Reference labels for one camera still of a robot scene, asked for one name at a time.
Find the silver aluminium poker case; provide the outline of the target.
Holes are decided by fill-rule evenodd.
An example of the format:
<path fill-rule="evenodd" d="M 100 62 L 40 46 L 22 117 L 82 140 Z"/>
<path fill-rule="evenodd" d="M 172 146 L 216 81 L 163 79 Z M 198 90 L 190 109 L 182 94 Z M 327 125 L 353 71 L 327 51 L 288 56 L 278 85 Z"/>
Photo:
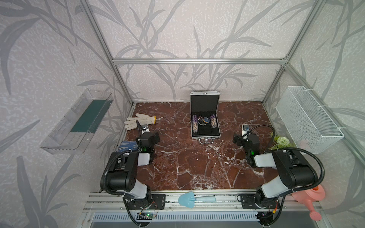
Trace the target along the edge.
<path fill-rule="evenodd" d="M 207 125 L 199 126 L 198 133 L 193 133 L 192 138 L 201 144 L 212 144 L 215 139 L 221 137 L 219 120 L 217 117 L 218 104 L 220 99 L 219 91 L 199 91 L 190 93 L 191 131 L 192 116 L 197 115 L 198 119 L 204 119 Z M 210 115 L 216 115 L 217 128 L 212 128 Z"/>

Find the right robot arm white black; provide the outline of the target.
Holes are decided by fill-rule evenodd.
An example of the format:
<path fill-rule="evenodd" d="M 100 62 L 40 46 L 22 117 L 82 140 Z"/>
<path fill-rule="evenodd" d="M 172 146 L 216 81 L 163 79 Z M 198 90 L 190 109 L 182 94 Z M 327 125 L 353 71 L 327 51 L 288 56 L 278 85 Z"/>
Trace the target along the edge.
<path fill-rule="evenodd" d="M 253 133 L 253 130 L 260 127 L 272 130 L 271 139 L 263 153 L 259 151 L 260 139 Z M 233 143 L 243 148 L 246 161 L 251 167 L 271 167 L 278 172 L 276 178 L 257 188 L 254 197 L 257 202 L 283 198 L 291 193 L 313 189 L 320 185 L 325 177 L 322 161 L 307 150 L 297 147 L 270 150 L 269 146 L 274 142 L 275 136 L 275 129 L 266 124 L 253 128 L 243 125 L 241 135 L 233 135 Z"/>

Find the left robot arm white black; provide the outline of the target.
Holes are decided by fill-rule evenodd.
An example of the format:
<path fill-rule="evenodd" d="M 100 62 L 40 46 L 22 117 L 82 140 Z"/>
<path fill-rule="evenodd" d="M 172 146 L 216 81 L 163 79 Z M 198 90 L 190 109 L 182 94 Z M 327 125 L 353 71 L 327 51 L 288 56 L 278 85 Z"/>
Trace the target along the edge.
<path fill-rule="evenodd" d="M 139 166 L 146 166 L 155 158 L 155 145 L 160 142 L 158 132 L 151 133 L 146 123 L 133 122 L 138 129 L 136 146 L 113 152 L 101 177 L 101 190 L 111 195 L 122 195 L 126 200 L 152 202 L 151 189 L 137 180 Z"/>

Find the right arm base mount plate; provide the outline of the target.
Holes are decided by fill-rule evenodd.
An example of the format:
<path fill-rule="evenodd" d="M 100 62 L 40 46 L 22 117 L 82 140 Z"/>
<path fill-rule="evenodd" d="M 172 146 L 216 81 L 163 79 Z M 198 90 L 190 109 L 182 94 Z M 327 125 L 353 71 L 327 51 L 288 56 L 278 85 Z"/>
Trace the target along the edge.
<path fill-rule="evenodd" d="M 243 209 L 274 210 L 280 207 L 278 198 L 266 198 L 258 193 L 244 193 L 237 196 Z"/>

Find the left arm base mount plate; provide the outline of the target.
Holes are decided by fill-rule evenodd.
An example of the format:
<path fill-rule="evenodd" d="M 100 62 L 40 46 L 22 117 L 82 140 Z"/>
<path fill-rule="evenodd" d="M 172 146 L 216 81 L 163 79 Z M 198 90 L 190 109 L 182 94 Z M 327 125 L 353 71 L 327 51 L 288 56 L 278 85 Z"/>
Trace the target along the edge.
<path fill-rule="evenodd" d="M 130 210 L 152 209 L 163 210 L 165 208 L 166 195 L 165 194 L 152 194 L 147 195 L 144 199 L 128 200 L 127 206 Z"/>

